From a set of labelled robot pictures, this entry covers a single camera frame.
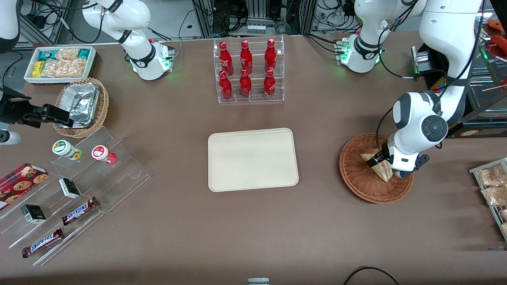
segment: cookie box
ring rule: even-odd
[[[60,48],[69,48],[69,49],[80,49],[80,50],[89,50],[88,58],[86,60],[85,70],[81,77],[61,77],[61,78],[45,78],[45,77],[32,77],[32,71],[35,67],[35,63],[39,61],[41,53],[47,51],[49,49],[60,49]],[[47,47],[39,47],[33,50],[32,58],[25,72],[25,81],[28,83],[32,83],[34,85],[56,85],[56,84],[67,84],[70,82],[75,82],[78,80],[84,80],[88,78],[90,71],[92,69],[93,60],[95,59],[96,51],[91,46],[47,46]]]
[[[24,163],[0,179],[0,210],[49,177],[45,169]]]

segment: round wicker basket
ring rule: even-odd
[[[79,80],[76,82],[73,82],[72,84],[85,84],[85,83],[93,83],[100,87],[100,93],[99,93],[99,101],[97,102],[97,111],[95,112],[95,118],[94,123],[91,127],[87,129],[66,129],[66,128],[60,128],[56,124],[53,124],[53,127],[56,129],[56,131],[65,136],[70,136],[73,138],[83,138],[87,137],[94,132],[96,132],[105,121],[105,118],[107,116],[107,108],[109,107],[109,95],[107,94],[107,90],[104,88],[104,85],[99,80],[96,80],[95,78],[87,78],[84,80]],[[62,98],[62,94],[65,88],[60,92],[60,95],[56,99],[56,106],[60,104],[60,100]]]
[[[379,136],[382,145],[387,138]],[[345,184],[360,198],[376,203],[386,204],[400,200],[409,191],[413,174],[400,179],[396,175],[384,182],[360,156],[361,152],[375,149],[375,134],[363,134],[349,140],[340,154],[340,173]]]

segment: tiered acrylic display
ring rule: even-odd
[[[19,254],[19,258],[22,258],[23,248],[62,228],[63,240],[51,243],[26,259],[34,266],[43,265],[150,178],[146,170],[128,154],[120,142],[119,137],[106,127],[101,127],[76,145],[83,151],[79,160],[72,161],[66,157],[59,157],[48,164],[45,169],[50,177],[46,181],[0,211],[2,236],[9,248]],[[91,151],[97,145],[106,146],[114,152],[117,155],[116,162],[106,164],[92,158]],[[81,192],[78,199],[70,199],[63,195],[58,183],[62,177],[75,182]],[[61,218],[93,196],[100,204],[64,226]],[[39,225],[27,223],[20,209],[24,204],[39,205],[47,220]]]
[[[253,102],[280,102],[285,99],[284,89],[284,47],[283,37],[252,37],[246,38],[248,45],[252,51],[253,57],[253,73],[250,75],[252,81],[252,95],[249,99],[241,96],[241,89],[239,86],[239,79],[241,78],[241,62],[239,55],[241,53],[241,40],[239,38],[230,39],[216,39],[213,44],[213,61],[215,67],[215,80],[216,80],[216,93],[218,95],[219,103],[234,104],[234,103],[253,103]],[[267,100],[264,98],[264,78],[266,77],[266,70],[264,68],[264,54],[268,47],[268,39],[275,40],[276,50],[276,68],[273,77],[276,80],[275,95],[273,99]],[[234,67],[234,74],[229,76],[232,84],[232,100],[225,101],[220,92],[220,77],[219,72],[222,70],[220,65],[220,48],[219,43],[226,42],[227,49],[232,56],[232,66]]]

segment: white jar lid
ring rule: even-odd
[[[72,145],[68,141],[61,139],[55,142],[52,149],[54,154],[63,156],[68,154],[71,148]]]
[[[97,160],[102,160],[107,157],[109,150],[105,146],[96,146],[92,150],[92,157]]]

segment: coca-cola bottle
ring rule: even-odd
[[[254,62],[247,40],[241,41],[241,54],[239,58],[241,59],[241,68],[245,68],[248,74],[252,74],[254,72]]]
[[[268,48],[266,49],[266,53],[264,54],[264,69],[268,72],[269,69],[275,70],[276,67],[276,50],[275,50],[275,40],[268,40]]]
[[[232,76],[234,74],[234,68],[232,67],[232,56],[231,53],[227,50],[227,44],[225,42],[220,42],[220,65],[222,66],[222,70],[227,72],[227,75]]]
[[[252,80],[248,76],[248,71],[246,68],[241,70],[241,78],[239,79],[239,85],[241,86],[241,96],[243,98],[248,99],[252,93]]]
[[[220,92],[222,93],[222,97],[225,101],[232,100],[232,85],[231,81],[227,78],[227,74],[225,71],[221,70],[220,73]]]
[[[264,98],[267,100],[273,99],[275,96],[275,78],[273,77],[273,70],[268,69],[266,78],[264,78]]]

